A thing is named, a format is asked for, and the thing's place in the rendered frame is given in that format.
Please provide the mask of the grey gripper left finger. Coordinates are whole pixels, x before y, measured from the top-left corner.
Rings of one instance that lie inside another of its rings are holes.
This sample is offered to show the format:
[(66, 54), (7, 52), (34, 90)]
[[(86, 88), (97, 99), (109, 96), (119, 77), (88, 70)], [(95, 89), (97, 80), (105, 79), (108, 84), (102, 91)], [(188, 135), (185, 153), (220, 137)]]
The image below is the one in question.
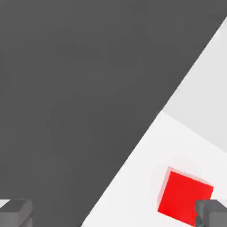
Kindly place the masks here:
[(31, 200), (9, 200), (0, 208), (0, 227), (33, 227)]

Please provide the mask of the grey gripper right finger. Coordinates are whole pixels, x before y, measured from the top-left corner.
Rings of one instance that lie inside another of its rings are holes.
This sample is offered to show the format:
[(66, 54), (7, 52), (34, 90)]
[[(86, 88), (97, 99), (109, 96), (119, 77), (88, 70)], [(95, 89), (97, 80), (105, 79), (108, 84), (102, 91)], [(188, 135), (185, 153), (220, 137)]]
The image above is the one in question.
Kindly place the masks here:
[(227, 227), (227, 207), (218, 200), (197, 200), (195, 211), (195, 227)]

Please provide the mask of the small red cube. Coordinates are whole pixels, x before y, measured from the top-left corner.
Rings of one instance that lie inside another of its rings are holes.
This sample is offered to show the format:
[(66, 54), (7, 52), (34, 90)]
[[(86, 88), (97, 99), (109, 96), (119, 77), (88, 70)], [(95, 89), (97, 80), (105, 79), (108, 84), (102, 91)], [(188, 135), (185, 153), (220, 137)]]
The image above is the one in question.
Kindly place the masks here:
[(195, 226), (195, 203), (210, 199), (213, 190), (214, 187), (203, 179), (168, 167), (158, 195), (157, 211)]

